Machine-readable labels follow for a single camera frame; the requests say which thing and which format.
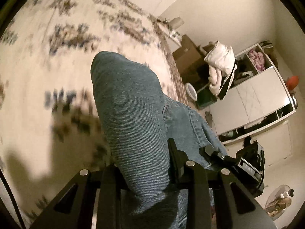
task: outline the metal bolt head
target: metal bolt head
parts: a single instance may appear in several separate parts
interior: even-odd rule
[[[86,175],[89,174],[89,170],[87,170],[87,169],[82,169],[82,170],[79,172],[79,174],[80,174],[81,176],[86,176]]]
[[[186,165],[187,165],[187,166],[190,166],[190,167],[193,167],[193,166],[195,166],[195,162],[192,161],[192,160],[187,160],[187,161],[186,161]]]
[[[222,174],[228,175],[228,174],[230,174],[230,171],[228,169],[226,169],[226,168],[223,168],[222,169]]]

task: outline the floral bedspread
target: floral bedspread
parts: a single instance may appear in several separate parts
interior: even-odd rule
[[[0,39],[0,168],[32,221],[79,170],[113,161],[92,95],[99,51],[148,66],[187,102],[156,19],[136,5],[28,0]]]

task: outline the cardboard box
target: cardboard box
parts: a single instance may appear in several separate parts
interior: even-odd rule
[[[200,81],[197,68],[204,64],[203,57],[187,35],[182,36],[181,45],[182,47],[173,52],[173,57],[182,81],[193,84]]]

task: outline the blue denim jeans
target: blue denim jeans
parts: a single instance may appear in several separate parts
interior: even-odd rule
[[[226,154],[225,147],[196,111],[163,94],[145,65],[100,52],[91,78],[106,139],[130,189],[122,192],[124,229],[185,228],[188,191],[170,182],[167,139],[207,169],[219,166],[200,148],[211,144]]]

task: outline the clothing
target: clothing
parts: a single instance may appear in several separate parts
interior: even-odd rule
[[[213,49],[204,58],[204,61],[209,64],[209,89],[214,96],[222,100],[234,80],[235,56],[231,46],[226,46],[219,41],[209,46],[212,45],[214,45]]]
[[[255,68],[258,72],[262,72],[265,70],[265,59],[264,55],[261,52],[256,52],[255,50],[251,49],[248,53],[250,59],[252,59]]]
[[[200,148],[211,144],[226,154],[225,147],[196,111],[163,94],[145,65],[100,52],[91,79],[107,142],[130,189],[122,193],[124,228],[185,228],[188,191],[170,182],[167,139],[214,170],[220,167],[201,156]]]

